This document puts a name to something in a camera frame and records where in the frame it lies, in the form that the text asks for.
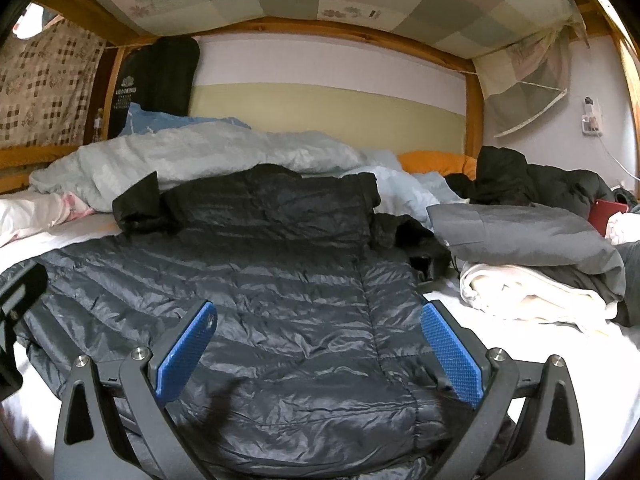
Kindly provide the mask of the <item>blue pillow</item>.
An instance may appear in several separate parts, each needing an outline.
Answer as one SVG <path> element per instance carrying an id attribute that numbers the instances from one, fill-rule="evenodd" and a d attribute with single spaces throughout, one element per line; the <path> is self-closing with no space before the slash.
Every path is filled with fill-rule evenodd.
<path id="1" fill-rule="evenodd" d="M 156 133 L 169 128 L 182 128 L 190 125 L 205 124 L 206 122 L 225 122 L 226 124 L 249 129 L 250 126 L 235 117 L 191 117 L 176 116 L 163 112 L 147 112 L 139 104 L 131 103 L 127 110 L 127 117 L 120 136 L 132 134 Z"/>

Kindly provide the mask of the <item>black coat in corner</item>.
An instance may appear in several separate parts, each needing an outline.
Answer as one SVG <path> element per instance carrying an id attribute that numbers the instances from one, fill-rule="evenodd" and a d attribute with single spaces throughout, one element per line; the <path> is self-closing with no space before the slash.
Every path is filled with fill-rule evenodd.
<path id="1" fill-rule="evenodd" d="M 531 164 L 518 151 L 494 146 L 480 149 L 474 178 L 450 174 L 445 180 L 457 196 L 472 204 L 539 204 L 566 209 L 584 219 L 597 200 L 614 200 L 605 180 L 593 171 Z"/>

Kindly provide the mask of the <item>black puffer down jacket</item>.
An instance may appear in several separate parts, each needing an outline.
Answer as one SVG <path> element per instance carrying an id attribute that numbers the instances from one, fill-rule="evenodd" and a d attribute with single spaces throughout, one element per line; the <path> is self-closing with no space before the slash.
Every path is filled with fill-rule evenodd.
<path id="1" fill-rule="evenodd" d="M 216 333 L 168 411 L 211 474 L 422 479 L 472 413 L 420 329 L 419 284 L 450 255 L 377 204 L 372 174 L 179 185 L 148 226 L 39 256 L 48 288 L 18 338 L 60 393 L 76 356 L 122 358 L 210 301 Z"/>

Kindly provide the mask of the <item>brown patterned curtain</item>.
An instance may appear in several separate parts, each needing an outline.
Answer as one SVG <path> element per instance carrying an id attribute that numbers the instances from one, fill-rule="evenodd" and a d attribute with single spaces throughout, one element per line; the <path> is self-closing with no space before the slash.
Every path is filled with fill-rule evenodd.
<path id="1" fill-rule="evenodd" d="M 1 146 L 79 145 L 105 41 L 61 20 L 1 48 Z"/>

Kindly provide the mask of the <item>light blue duvet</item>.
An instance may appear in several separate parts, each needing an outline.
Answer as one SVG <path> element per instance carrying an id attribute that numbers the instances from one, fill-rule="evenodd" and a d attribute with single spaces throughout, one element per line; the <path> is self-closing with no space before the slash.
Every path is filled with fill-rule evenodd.
<path id="1" fill-rule="evenodd" d="M 447 184 L 437 171 L 426 174 L 409 174 L 403 170 L 399 159 L 391 151 L 364 150 L 364 165 L 345 171 L 349 174 L 373 174 L 381 203 L 374 208 L 379 214 L 410 216 L 424 228 L 431 229 L 432 222 L 427 208 L 438 204 L 467 204 Z"/>

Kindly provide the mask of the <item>black hanging bag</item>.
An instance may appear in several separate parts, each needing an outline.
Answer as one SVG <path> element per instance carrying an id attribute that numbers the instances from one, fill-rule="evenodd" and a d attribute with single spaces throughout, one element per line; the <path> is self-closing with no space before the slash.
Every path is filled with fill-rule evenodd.
<path id="1" fill-rule="evenodd" d="M 164 37 L 130 52 L 116 79 L 107 137 L 125 128 L 132 103 L 144 112 L 186 116 L 199 60 L 200 46 L 192 37 Z"/>

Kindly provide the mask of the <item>white pink pillow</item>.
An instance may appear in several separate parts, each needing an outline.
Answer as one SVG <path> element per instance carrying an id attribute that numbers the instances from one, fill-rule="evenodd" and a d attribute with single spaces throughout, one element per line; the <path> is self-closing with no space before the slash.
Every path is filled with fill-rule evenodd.
<path id="1" fill-rule="evenodd" d="M 23 191 L 2 195 L 1 246 L 95 213 L 93 208 L 74 193 L 42 194 Z"/>

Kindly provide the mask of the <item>grey-green quilt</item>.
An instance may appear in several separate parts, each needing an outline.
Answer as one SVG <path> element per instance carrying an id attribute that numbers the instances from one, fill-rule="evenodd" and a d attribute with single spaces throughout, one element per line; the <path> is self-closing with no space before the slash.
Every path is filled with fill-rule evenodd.
<path id="1" fill-rule="evenodd" d="M 78 148 L 29 176 L 39 193 L 73 193 L 99 212 L 149 174 L 161 190 L 261 164 L 299 174 L 329 174 L 364 164 L 363 154 L 317 131 L 260 132 L 228 122 L 203 122 L 132 134 Z"/>

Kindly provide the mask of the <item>orange pillow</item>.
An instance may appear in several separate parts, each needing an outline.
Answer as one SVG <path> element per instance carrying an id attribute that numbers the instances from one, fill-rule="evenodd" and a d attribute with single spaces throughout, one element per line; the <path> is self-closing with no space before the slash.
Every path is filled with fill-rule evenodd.
<path id="1" fill-rule="evenodd" d="M 409 174 L 438 172 L 443 177 L 464 174 L 471 180 L 476 178 L 477 160 L 473 157 L 439 151 L 413 151 L 397 156 L 403 170 Z"/>

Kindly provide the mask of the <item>red phone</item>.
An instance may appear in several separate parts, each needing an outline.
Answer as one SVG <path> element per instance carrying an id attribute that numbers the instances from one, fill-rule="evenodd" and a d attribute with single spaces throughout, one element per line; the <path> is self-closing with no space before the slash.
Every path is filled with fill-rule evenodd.
<path id="1" fill-rule="evenodd" d="M 588 222 L 600 235 L 605 236 L 608 220 L 618 212 L 626 214 L 628 211 L 629 207 L 625 204 L 610 200 L 596 200 L 589 211 Z"/>

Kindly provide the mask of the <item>folded grey garment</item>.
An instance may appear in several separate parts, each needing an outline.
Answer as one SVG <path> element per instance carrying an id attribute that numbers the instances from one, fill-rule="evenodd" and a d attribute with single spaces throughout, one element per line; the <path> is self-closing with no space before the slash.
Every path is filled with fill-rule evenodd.
<path id="1" fill-rule="evenodd" d="M 525 266 L 608 304 L 624 299 L 623 258 L 589 222 L 548 206 L 440 204 L 427 208 L 432 230 L 466 263 Z"/>

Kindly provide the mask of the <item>wall socket with charger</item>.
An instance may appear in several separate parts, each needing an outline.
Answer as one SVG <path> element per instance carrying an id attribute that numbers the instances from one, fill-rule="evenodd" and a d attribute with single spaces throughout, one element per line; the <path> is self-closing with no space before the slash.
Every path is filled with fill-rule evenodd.
<path id="1" fill-rule="evenodd" d="M 582 114 L 582 134 L 584 136 L 602 136 L 602 116 L 600 108 L 590 96 L 584 97 L 584 114 Z"/>

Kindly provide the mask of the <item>folded cream garment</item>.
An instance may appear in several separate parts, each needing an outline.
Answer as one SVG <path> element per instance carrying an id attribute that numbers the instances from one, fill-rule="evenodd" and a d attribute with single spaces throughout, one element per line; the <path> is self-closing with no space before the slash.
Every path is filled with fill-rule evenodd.
<path id="1" fill-rule="evenodd" d="M 466 264 L 459 289 L 470 307 L 509 321 L 568 324 L 583 333 L 603 333 L 617 315 L 616 301 L 524 266 Z"/>

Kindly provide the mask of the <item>checkered canopy cloth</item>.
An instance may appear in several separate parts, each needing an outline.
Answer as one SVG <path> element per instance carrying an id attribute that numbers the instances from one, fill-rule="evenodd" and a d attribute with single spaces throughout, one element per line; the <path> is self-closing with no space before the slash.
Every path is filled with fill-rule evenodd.
<path id="1" fill-rule="evenodd" d="M 571 36 L 586 26 L 574 0 L 96 0 L 139 32 L 172 36 L 254 18 L 318 20 L 382 30 L 470 60 L 497 136 L 559 103 Z"/>

